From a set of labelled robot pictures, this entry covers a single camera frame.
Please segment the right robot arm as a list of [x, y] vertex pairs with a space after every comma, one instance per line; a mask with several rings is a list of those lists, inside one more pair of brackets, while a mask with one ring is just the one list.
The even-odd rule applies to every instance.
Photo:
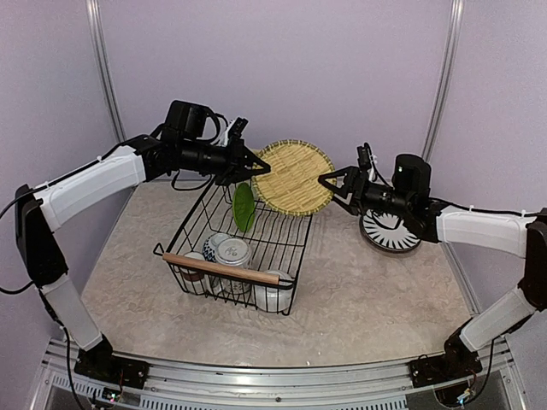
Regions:
[[398, 155], [391, 182], [373, 176], [371, 154], [359, 149], [357, 165], [322, 174], [318, 180], [348, 213], [393, 214], [418, 239], [440, 243], [456, 259], [480, 312], [446, 343], [437, 370], [457, 378], [469, 352], [546, 309], [546, 212], [464, 207], [430, 194], [432, 169], [418, 155]]

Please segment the woven bamboo tray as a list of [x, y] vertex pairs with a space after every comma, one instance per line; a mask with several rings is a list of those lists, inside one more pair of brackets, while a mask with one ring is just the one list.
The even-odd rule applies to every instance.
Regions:
[[273, 142], [256, 152], [270, 172], [254, 176], [257, 196], [272, 210], [291, 216], [308, 216], [321, 211], [333, 198], [318, 178], [331, 173], [331, 159], [315, 145], [293, 139]]

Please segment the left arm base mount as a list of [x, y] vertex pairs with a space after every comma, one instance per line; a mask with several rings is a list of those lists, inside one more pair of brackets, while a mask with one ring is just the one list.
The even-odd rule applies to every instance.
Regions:
[[150, 364], [146, 361], [114, 354], [108, 341], [101, 341], [90, 350], [81, 348], [74, 365], [78, 375], [138, 390], [144, 388], [149, 369]]

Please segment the green plate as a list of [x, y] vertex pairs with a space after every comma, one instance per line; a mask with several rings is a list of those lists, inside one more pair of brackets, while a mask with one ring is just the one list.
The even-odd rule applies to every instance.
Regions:
[[247, 232], [253, 226], [255, 210], [256, 202], [250, 185], [248, 183], [239, 184], [232, 199], [232, 215], [241, 232]]

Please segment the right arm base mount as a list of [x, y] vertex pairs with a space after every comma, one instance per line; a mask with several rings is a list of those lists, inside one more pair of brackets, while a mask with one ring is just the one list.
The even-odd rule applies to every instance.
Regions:
[[459, 336], [444, 343], [444, 352], [433, 356], [421, 355], [408, 363], [414, 388], [442, 384], [478, 374], [483, 370], [476, 350], [469, 350]]

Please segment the white blue-striped plate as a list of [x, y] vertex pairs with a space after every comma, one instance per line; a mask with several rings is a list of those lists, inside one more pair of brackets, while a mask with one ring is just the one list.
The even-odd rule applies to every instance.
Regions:
[[361, 217], [359, 227], [362, 236], [370, 244], [388, 253], [408, 253], [421, 244], [421, 240], [394, 214], [380, 214], [368, 210]]

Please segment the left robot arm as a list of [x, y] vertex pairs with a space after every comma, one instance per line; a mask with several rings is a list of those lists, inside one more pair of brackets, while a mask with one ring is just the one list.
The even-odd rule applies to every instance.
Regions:
[[103, 199], [163, 175], [192, 171], [211, 176], [217, 185], [231, 185], [269, 173], [271, 167], [244, 144], [247, 123], [244, 118], [225, 122], [209, 107], [174, 100], [152, 133], [118, 143], [51, 182], [17, 189], [9, 206], [15, 211], [15, 241], [27, 275], [99, 378], [114, 378], [120, 362], [68, 276], [55, 232]]

